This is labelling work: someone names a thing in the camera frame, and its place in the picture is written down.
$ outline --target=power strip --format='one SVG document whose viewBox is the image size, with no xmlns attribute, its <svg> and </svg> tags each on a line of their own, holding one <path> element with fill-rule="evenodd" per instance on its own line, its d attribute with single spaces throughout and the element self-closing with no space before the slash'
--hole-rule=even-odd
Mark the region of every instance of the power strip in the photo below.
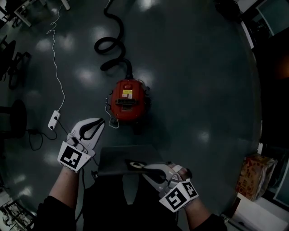
<svg viewBox="0 0 289 231">
<path fill-rule="evenodd" d="M 55 126 L 59 120 L 59 117 L 60 117 L 60 113 L 58 111 L 54 111 L 52 116 L 51 116 L 51 119 L 48 123 L 48 127 L 50 130 L 52 130 L 52 131 L 54 130 L 54 128 L 55 128 Z"/>
</svg>

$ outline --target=white cord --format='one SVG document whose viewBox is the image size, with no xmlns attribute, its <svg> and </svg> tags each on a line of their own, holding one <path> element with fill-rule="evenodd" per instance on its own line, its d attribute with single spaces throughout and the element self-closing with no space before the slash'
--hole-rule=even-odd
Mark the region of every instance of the white cord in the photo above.
<svg viewBox="0 0 289 231">
<path fill-rule="evenodd" d="M 54 63 L 54 65 L 55 65 L 55 67 L 56 67 L 56 78 L 57 78 L 57 80 L 58 80 L 58 82 L 59 82 L 59 84 L 60 84 L 61 91 L 62 91 L 62 94 L 63 94 L 62 104 L 61 104 L 60 108 L 59 108 L 57 111 L 59 111 L 59 110 L 62 108 L 62 105 L 63 105 L 64 100 L 65 100 L 65 94 L 64 94 L 64 91 L 63 91 L 63 88 L 62 88 L 62 84 L 61 84 L 61 82 L 60 82 L 60 80 L 59 80 L 59 78 L 58 78 L 58 68 L 57 68 L 57 65 L 56 65 L 56 63 L 55 63 L 55 51 L 54 51 L 54 44 L 55 44 L 55 39 L 54 39 L 55 30 L 54 30 L 54 28 L 57 26 L 56 22 L 57 22 L 57 20 L 58 20 L 59 17 L 60 17 L 59 11 L 61 10 L 61 7 L 62 7 L 62 6 L 63 6 L 63 4 L 59 7 L 59 10 L 57 11 L 57 12 L 58 12 L 58 18 L 57 18 L 54 22 L 52 22 L 52 23 L 50 24 L 51 26 L 52 26 L 53 24 L 55 24 L 54 27 L 53 27 L 51 30 L 49 30 L 49 31 L 46 32 L 46 34 L 49 34 L 51 31 L 54 32 L 54 33 L 53 33 L 53 36 L 52 36 L 52 39 L 53 39 L 53 45 L 52 45 L 52 50 L 53 50 L 53 63 Z"/>
<path fill-rule="evenodd" d="M 112 116 L 109 114 L 109 112 L 107 111 L 107 105 L 104 107 L 104 110 L 106 111 L 106 113 L 109 115 L 110 119 L 109 119 L 109 122 L 108 122 L 108 126 L 114 128 L 114 129 L 118 129 L 119 128 L 119 122 L 117 120 L 117 127 L 114 127 L 112 125 L 110 125 L 110 121 L 112 120 Z"/>
</svg>

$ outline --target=warning sticker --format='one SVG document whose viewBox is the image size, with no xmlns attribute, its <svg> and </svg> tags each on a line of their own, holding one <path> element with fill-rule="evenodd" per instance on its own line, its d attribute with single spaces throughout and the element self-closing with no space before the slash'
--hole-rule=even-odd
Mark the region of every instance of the warning sticker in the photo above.
<svg viewBox="0 0 289 231">
<path fill-rule="evenodd" d="M 132 90 L 122 90 L 122 94 L 132 94 Z"/>
</svg>

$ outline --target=black hose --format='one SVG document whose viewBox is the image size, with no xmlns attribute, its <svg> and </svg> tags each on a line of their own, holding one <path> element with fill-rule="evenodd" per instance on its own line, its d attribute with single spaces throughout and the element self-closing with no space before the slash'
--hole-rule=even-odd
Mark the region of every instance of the black hose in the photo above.
<svg viewBox="0 0 289 231">
<path fill-rule="evenodd" d="M 104 38 L 99 39 L 95 43 L 94 49 L 98 54 L 104 54 L 104 53 L 111 51 L 115 46 L 119 46 L 119 48 L 121 49 L 121 54 L 116 59 L 109 60 L 109 61 L 105 62 L 104 64 L 102 64 L 100 66 L 100 69 L 102 71 L 106 71 L 106 70 L 109 70 L 110 68 L 112 68 L 113 66 L 118 65 L 120 62 L 123 62 L 126 64 L 126 67 L 127 67 L 126 79 L 133 79 L 131 62 L 124 58 L 124 56 L 126 54 L 126 47 L 121 42 L 121 38 L 124 34 L 124 27 L 123 27 L 122 20 L 119 17 L 107 12 L 107 10 L 108 10 L 108 8 L 112 2 L 113 2 L 113 0 L 109 0 L 107 6 L 104 8 L 103 13 L 108 18 L 111 18 L 111 19 L 114 19 L 115 21 L 117 21 L 119 28 L 120 28 L 119 34 L 118 34 L 117 38 L 104 37 Z M 100 49 L 99 46 L 104 42 L 112 42 L 112 44 L 105 49 Z"/>
</svg>

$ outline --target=table leg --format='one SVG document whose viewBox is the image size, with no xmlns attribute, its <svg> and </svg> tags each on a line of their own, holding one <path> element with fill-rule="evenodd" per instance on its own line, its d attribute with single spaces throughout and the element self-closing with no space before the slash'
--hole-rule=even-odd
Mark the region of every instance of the table leg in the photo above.
<svg viewBox="0 0 289 231">
<path fill-rule="evenodd" d="M 42 5 L 46 5 L 46 0 L 40 0 Z"/>
<path fill-rule="evenodd" d="M 26 19 L 24 18 L 17 10 L 14 11 L 14 13 L 29 27 L 31 27 L 31 23 Z"/>
<path fill-rule="evenodd" d="M 69 6 L 67 0 L 61 0 L 61 1 L 62 1 L 63 5 L 65 6 L 65 8 L 66 8 L 67 10 L 69 10 L 69 9 L 70 9 L 70 6 Z"/>
</svg>

